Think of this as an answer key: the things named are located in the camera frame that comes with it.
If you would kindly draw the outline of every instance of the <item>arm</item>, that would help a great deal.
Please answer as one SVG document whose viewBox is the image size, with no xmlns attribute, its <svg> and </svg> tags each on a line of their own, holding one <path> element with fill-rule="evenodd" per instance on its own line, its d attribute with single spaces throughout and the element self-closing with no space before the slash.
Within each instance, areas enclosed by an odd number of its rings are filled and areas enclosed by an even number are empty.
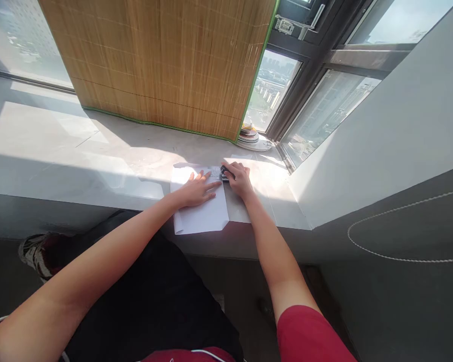
<svg viewBox="0 0 453 362">
<path fill-rule="evenodd" d="M 222 163 L 232 189 L 243 199 L 255 233 L 258 257 L 272 298 L 275 321 L 288 307 L 305 305 L 321 312 L 287 243 L 250 184 L 250 170 L 241 163 Z"/>
<path fill-rule="evenodd" d="M 152 236 L 184 206 L 215 197 L 203 171 L 79 255 L 0 323 L 0 362 L 57 361 L 92 305 L 135 262 Z"/>
</svg>

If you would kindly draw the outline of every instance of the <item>bamboo curtain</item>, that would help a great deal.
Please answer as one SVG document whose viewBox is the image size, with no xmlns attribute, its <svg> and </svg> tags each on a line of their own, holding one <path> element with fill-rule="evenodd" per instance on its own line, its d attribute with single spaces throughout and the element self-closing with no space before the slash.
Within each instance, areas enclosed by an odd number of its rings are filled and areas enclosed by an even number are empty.
<svg viewBox="0 0 453 362">
<path fill-rule="evenodd" d="M 39 0 L 83 107 L 235 142 L 275 0 Z"/>
</svg>

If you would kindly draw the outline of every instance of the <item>paper sheet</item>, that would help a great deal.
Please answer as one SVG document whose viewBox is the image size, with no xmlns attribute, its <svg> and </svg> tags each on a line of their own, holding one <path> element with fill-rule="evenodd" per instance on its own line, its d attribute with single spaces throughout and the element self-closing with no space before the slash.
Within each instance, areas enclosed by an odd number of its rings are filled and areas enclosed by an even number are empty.
<svg viewBox="0 0 453 362">
<path fill-rule="evenodd" d="M 213 170 L 219 175 L 219 167 L 208 167 L 189 163 L 175 164 L 171 177 L 171 192 L 183 186 L 188 181 L 191 172 L 196 177 L 201 170 L 204 173 Z M 206 183 L 210 184 L 217 181 L 220 181 L 219 176 L 209 177 Z M 176 235 L 223 230 L 229 221 L 223 183 L 214 192 L 216 193 L 216 197 L 208 200 L 204 204 L 191 208 L 186 207 L 175 213 L 174 224 Z"/>
</svg>

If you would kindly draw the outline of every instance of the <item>green trim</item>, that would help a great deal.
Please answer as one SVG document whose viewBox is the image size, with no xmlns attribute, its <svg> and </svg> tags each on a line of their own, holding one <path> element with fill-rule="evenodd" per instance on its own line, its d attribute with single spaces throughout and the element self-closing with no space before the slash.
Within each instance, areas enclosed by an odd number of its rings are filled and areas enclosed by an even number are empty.
<svg viewBox="0 0 453 362">
<path fill-rule="evenodd" d="M 252 83 L 252 86 L 250 87 L 250 93 L 248 94 L 247 104 L 245 105 L 245 110 L 243 111 L 242 122 L 240 123 L 240 126 L 238 128 L 237 137 L 235 139 L 235 144 L 238 141 L 238 136 L 240 135 L 240 131 L 242 130 L 243 120 L 245 119 L 245 115 L 247 114 L 247 108 L 248 108 L 248 105 L 250 104 L 250 98 L 252 97 L 253 88 L 255 87 L 255 82 L 257 81 L 258 71 L 260 70 L 260 64 L 262 63 L 262 59 L 263 59 L 263 53 L 265 53 L 265 49 L 267 48 L 268 38 L 270 37 L 270 32 L 272 31 L 272 28 L 273 28 L 273 23 L 275 21 L 275 15 L 277 14 L 277 9 L 278 9 L 279 3 L 280 3 L 280 0 L 275 0 L 275 6 L 273 8 L 272 17 L 270 18 L 270 24 L 268 25 L 268 29 L 267 29 L 267 35 L 265 36 L 265 40 L 263 42 L 262 54 L 260 54 L 260 60 L 257 64 L 257 71 L 255 72 L 255 76 L 253 77 L 253 83 Z"/>
<path fill-rule="evenodd" d="M 104 110 L 101 110 L 101 109 L 98 109 L 98 108 L 94 108 L 94 107 L 82 106 L 82 108 L 83 108 L 83 109 L 86 109 L 86 110 L 91 110 L 91 111 L 97 111 L 97 112 L 106 113 L 106 114 L 109 114 L 109 115 L 111 115 L 111 116 L 121 117 L 121 118 L 124 118 L 124 119 L 126 119 L 126 120 L 128 120 L 128 121 L 136 122 L 136 123 L 139 123 L 139 124 L 151 124 L 151 125 L 155 125 L 155 126 L 160 126 L 160 127 L 165 127 L 165 128 L 171 128 L 171 129 L 175 129 L 175 130 L 177 130 L 177 131 L 183 131 L 183 132 L 188 132 L 188 133 L 199 134 L 199 135 L 201 135 L 201 136 L 208 136 L 208 137 L 218 138 L 218 139 L 222 139 L 222 140 L 228 141 L 228 142 L 230 142 L 230 143 L 236 144 L 234 141 L 232 141 L 232 140 L 230 140 L 230 139 L 228 139 L 228 138 L 225 138 L 225 137 L 214 136 L 214 135 L 210 135 L 210 134 L 202 133 L 202 132 L 190 131 L 190 130 L 187 130 L 187 129 L 184 129 L 184 128 L 178 128 L 178 127 L 168 126 L 168 125 L 164 125 L 164 124 L 156 123 L 156 122 L 140 121 L 140 120 L 137 120 L 136 118 L 131 118 L 131 117 L 123 116 L 123 115 L 120 115 L 120 114 L 118 114 L 118 113 L 109 112 L 109 111 L 104 111 Z"/>
</svg>

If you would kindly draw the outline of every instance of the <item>white marble countertop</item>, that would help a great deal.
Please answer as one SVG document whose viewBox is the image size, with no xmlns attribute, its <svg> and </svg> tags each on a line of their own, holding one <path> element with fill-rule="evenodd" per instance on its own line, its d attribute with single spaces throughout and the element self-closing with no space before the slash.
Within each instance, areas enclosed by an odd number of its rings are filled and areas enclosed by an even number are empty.
<svg viewBox="0 0 453 362">
<path fill-rule="evenodd" d="M 74 95 L 0 78 L 0 194 L 143 210 L 170 191 L 173 164 L 241 161 L 277 226 L 309 229 L 277 150 L 84 111 Z M 250 222 L 225 184 L 231 221 Z"/>
</svg>

